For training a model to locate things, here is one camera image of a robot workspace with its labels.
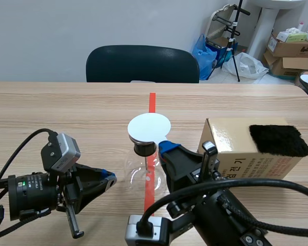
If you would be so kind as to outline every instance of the chair backrest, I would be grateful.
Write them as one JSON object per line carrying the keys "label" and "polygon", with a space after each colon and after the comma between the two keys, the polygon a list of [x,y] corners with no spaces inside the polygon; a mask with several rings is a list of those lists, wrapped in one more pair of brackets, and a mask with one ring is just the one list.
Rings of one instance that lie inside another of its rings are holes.
{"label": "chair backrest", "polygon": [[112,45],[95,49],[86,65],[87,82],[198,83],[199,65],[183,50]]}

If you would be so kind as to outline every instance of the black cable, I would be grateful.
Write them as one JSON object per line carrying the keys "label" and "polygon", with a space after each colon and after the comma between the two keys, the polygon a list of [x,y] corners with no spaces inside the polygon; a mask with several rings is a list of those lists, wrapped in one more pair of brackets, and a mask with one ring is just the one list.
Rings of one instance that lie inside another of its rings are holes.
{"label": "black cable", "polygon": [[286,235],[292,235],[292,236],[302,236],[302,237],[308,237],[308,229],[305,228],[294,228],[294,227],[283,227],[280,225],[274,225],[274,224],[268,224],[265,222],[257,221],[256,219],[250,218],[249,216],[242,213],[237,208],[233,207],[232,205],[227,205],[228,210],[230,210],[237,218],[252,224],[255,227],[265,229],[271,232],[277,232],[281,234]]}
{"label": "black cable", "polygon": [[49,134],[53,134],[55,133],[54,131],[51,131],[49,129],[46,128],[42,128],[39,130],[36,130],[35,132],[33,132],[31,135],[29,135],[22,143],[20,146],[18,146],[18,148],[15,150],[15,152],[10,156],[10,158],[8,159],[8,161],[6,162],[6,164],[4,165],[4,167],[2,168],[2,170],[0,171],[0,179],[2,178],[2,176],[4,175],[5,171],[8,169],[9,165],[12,163],[12,161],[15,159],[15,157],[17,156],[17,154],[21,151],[21,149],[35,136],[37,136],[39,133],[42,132],[48,132]]}
{"label": "black cable", "polygon": [[172,192],[171,194],[161,198],[151,205],[143,214],[140,224],[145,225],[148,223],[149,217],[155,213],[159,208],[168,203],[186,198],[188,196],[205,194],[208,191],[215,189],[224,189],[231,187],[249,187],[249,186],[268,186],[268,187],[281,187],[286,189],[291,189],[298,191],[306,196],[308,196],[308,188],[300,184],[293,183],[285,180],[278,179],[266,179],[266,178],[244,178],[244,179],[228,179],[228,180],[217,180],[209,181],[200,184],[195,184],[190,187],[180,189],[178,191]]}
{"label": "black cable", "polygon": [[1,198],[3,198],[3,196],[8,192],[8,188],[4,188],[1,192],[0,192],[0,200]]}
{"label": "black cable", "polygon": [[6,229],[4,229],[3,231],[0,232],[0,238],[3,237],[3,236],[6,236],[7,234],[17,230],[18,228],[22,227],[23,225],[29,223],[29,222],[32,222],[36,219],[39,219],[41,217],[44,217],[44,216],[47,216],[51,213],[50,209],[42,212],[42,213],[39,213],[37,215],[34,215],[34,216],[31,216],[29,218],[26,218],[26,219],[23,219],[22,221],[12,225],[11,227],[8,227]]}

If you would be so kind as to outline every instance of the metal stand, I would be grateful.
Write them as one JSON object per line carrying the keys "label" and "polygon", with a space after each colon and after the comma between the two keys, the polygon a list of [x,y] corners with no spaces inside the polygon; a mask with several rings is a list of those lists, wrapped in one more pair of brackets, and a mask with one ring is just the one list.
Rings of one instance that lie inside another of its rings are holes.
{"label": "metal stand", "polygon": [[[241,80],[240,80],[240,76],[238,75],[238,70],[237,70],[237,66],[236,66],[236,62],[235,62],[235,38],[234,38],[234,36],[235,36],[235,32],[237,32],[237,31],[236,31],[236,27],[237,27],[237,23],[238,23],[238,18],[239,18],[239,16],[240,16],[240,12],[242,12],[242,13],[244,13],[244,14],[246,14],[246,15],[250,15],[250,13],[249,13],[248,11],[246,11],[246,10],[244,10],[244,9],[241,9],[242,3],[243,3],[243,0],[240,0],[240,3],[239,3],[238,6],[234,5],[234,8],[237,10],[237,13],[236,13],[235,21],[234,21],[233,24],[232,24],[233,28],[232,28],[232,31],[231,31],[231,35],[230,35],[230,38],[229,38],[229,41],[228,41],[228,45],[227,45],[227,48],[226,48],[224,54],[222,55],[222,57],[220,58],[220,60],[217,62],[217,64],[219,64],[220,61],[221,61],[221,59],[223,59],[223,62],[222,62],[222,64],[221,64],[221,66],[220,66],[220,69],[222,69],[222,65],[224,64],[224,62],[225,62],[225,60],[226,60],[227,53],[228,53],[228,51],[231,51],[231,52],[232,52],[232,57],[233,57],[233,60],[234,60],[234,65],[235,65],[235,70],[236,70],[238,82],[240,82]],[[210,76],[212,75],[212,73],[214,72],[214,70],[215,70],[216,68],[217,68],[217,66],[215,66],[215,67],[212,69],[212,71],[211,71],[211,73],[210,73],[208,79],[210,78]]]}

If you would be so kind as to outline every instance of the cardboard boxes on floor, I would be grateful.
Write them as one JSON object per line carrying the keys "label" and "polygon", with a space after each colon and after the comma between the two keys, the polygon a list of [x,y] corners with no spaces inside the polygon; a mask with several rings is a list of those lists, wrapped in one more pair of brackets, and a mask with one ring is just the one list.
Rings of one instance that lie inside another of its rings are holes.
{"label": "cardboard boxes on floor", "polygon": [[272,76],[295,80],[303,70],[308,70],[308,42],[284,43],[272,34],[263,64]]}

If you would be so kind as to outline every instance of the black sponge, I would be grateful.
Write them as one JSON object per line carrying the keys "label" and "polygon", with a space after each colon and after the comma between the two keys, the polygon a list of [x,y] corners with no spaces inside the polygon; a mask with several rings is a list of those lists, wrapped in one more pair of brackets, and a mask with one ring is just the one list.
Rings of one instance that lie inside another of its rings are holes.
{"label": "black sponge", "polygon": [[249,129],[261,153],[290,157],[308,156],[308,145],[293,126],[252,125]]}

